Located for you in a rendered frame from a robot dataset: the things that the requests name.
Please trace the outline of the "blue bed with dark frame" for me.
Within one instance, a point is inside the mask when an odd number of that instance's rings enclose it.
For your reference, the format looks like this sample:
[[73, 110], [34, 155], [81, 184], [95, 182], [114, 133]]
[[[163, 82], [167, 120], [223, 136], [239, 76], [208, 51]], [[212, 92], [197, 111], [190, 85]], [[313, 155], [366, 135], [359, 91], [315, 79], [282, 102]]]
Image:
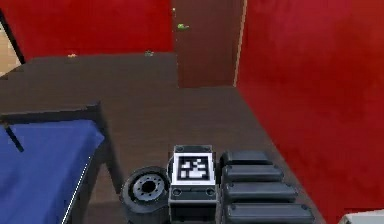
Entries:
[[0, 224], [82, 224], [100, 167], [121, 191], [107, 122], [77, 110], [0, 115]]

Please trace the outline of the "black window frame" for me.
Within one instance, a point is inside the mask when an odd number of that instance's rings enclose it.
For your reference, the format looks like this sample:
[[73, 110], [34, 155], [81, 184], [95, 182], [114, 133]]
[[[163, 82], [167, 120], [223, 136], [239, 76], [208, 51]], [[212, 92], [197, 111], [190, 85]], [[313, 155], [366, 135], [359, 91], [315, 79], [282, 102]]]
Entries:
[[21, 51], [20, 46], [1, 8], [0, 8], [0, 24], [2, 25], [3, 30], [5, 31], [5, 34], [7, 35], [10, 41], [10, 44], [13, 50], [15, 51], [16, 57], [19, 60], [20, 64], [25, 64], [26, 60], [25, 60], [24, 54]]

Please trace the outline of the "dark brown room door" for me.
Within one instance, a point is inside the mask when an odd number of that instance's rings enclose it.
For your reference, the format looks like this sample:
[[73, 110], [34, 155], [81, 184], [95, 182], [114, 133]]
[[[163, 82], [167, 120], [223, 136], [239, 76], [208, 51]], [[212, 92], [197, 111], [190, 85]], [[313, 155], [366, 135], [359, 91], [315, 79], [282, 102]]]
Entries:
[[[180, 88], [232, 86], [246, 0], [172, 0]], [[185, 31], [177, 25], [189, 25]]]

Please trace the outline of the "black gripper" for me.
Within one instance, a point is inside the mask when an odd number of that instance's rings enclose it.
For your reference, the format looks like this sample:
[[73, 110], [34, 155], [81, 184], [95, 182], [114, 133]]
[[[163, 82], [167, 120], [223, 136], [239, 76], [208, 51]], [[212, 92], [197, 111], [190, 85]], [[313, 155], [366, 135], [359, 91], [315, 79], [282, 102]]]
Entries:
[[133, 172], [120, 195], [126, 223], [167, 224], [169, 186], [165, 168], [148, 166]]

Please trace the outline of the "small white box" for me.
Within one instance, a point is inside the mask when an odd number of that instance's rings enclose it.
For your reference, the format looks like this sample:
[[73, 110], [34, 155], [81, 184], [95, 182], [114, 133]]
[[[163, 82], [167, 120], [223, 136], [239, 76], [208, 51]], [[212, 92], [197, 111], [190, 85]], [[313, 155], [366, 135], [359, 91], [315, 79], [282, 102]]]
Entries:
[[338, 224], [384, 224], [384, 209], [345, 214]]

